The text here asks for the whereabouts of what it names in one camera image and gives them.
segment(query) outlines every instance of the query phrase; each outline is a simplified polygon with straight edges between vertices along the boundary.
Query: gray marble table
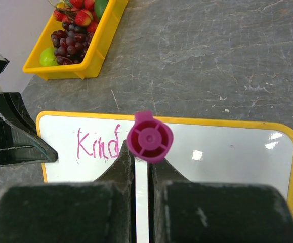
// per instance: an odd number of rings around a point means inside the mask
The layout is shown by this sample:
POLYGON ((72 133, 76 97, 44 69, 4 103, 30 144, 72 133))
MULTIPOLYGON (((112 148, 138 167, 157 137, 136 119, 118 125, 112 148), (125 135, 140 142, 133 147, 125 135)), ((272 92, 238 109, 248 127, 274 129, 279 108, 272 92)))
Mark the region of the gray marble table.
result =
MULTIPOLYGON (((98 78, 34 77, 23 98, 34 119, 42 110, 151 109, 293 129, 293 1, 130 0, 98 78)), ((39 165, 11 173, 41 180, 39 165)))

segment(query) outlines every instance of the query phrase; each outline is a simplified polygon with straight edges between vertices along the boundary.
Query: yellow container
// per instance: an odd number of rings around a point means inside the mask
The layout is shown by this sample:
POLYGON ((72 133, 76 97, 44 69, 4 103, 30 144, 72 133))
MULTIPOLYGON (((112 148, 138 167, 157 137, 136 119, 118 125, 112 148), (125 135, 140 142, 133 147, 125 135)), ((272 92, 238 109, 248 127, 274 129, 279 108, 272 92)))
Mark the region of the yellow container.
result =
POLYGON ((62 23, 54 20, 53 15, 51 15, 45 29, 23 66, 23 72, 36 74, 44 80, 97 77, 127 3, 128 0, 109 0, 86 56, 80 64, 52 67, 42 67, 40 65, 39 57, 41 52, 47 47, 53 46, 51 34, 55 30, 63 29, 62 23))

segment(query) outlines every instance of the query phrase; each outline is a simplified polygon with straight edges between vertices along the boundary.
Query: pink marker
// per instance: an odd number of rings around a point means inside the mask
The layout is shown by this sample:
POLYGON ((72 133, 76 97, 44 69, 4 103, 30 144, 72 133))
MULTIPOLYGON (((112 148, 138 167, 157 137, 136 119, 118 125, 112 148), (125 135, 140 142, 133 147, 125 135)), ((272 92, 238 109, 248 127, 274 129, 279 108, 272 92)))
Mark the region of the pink marker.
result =
POLYGON ((135 124, 127 135, 130 152, 146 162, 161 162, 173 143, 173 133, 156 120, 150 110, 135 114, 135 124))

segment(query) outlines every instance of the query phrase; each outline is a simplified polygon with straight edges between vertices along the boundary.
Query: yellow whiteboard frame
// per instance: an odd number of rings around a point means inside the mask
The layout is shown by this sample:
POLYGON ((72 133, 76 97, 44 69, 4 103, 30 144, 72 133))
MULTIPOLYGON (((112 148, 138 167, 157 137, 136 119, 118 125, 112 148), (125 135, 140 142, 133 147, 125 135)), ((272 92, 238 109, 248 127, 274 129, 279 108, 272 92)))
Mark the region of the yellow whiteboard frame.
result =
MULTIPOLYGON (((117 114, 97 114, 97 113, 79 113, 79 112, 65 112, 65 111, 42 111, 36 118, 37 134, 40 136, 40 119, 44 115, 49 116, 66 116, 78 118, 97 118, 97 119, 112 119, 112 120, 134 120, 133 115, 117 115, 117 114)), ((181 117, 156 117, 164 123, 186 124, 186 125, 200 125, 200 126, 214 126, 214 127, 229 127, 229 128, 250 128, 275 130, 286 134, 293 142, 293 129, 286 125, 279 123, 266 123, 262 121, 241 121, 241 120, 216 120, 216 119, 202 119, 202 118, 181 118, 181 117)), ((44 182, 47 182, 45 163, 42 163, 44 182)), ((291 164, 291 173, 288 188, 287 203, 291 214, 293 215, 293 157, 291 164)))

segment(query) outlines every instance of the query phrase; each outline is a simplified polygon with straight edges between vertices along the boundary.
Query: strawberry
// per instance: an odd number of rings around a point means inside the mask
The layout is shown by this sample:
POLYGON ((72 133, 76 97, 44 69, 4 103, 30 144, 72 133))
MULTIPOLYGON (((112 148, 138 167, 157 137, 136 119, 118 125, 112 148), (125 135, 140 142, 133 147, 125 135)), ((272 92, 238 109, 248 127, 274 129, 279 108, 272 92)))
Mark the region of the strawberry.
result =
POLYGON ((75 23, 81 27, 87 27, 91 23, 90 16, 84 11, 79 11, 75 17, 75 23))
POLYGON ((54 19, 56 21, 60 21, 61 22, 62 19, 63 19, 64 14, 60 13, 59 11, 57 11, 57 9, 55 9, 54 12, 53 12, 53 16, 54 16, 54 19))
POLYGON ((66 15, 64 15, 63 18, 62 18, 62 22, 68 22, 68 23, 70 23, 70 20, 67 18, 66 15))
POLYGON ((86 9, 92 11, 95 8, 95 0, 83 0, 86 9))
POLYGON ((92 11, 91 13, 92 13, 92 16, 94 17, 93 20, 96 21, 97 23, 99 23, 99 19, 96 15, 95 11, 92 11))
POLYGON ((86 14, 88 14, 89 17, 91 18, 91 20, 94 19, 94 17, 92 16, 92 13, 91 13, 89 10, 87 10, 87 9, 82 9, 81 11, 82 11, 82 12, 85 12, 86 14))
POLYGON ((98 23, 96 21, 91 21, 91 24, 87 27, 88 33, 95 33, 98 27, 98 23))
POLYGON ((77 9, 80 9, 83 5, 83 0, 70 0, 70 3, 77 9))

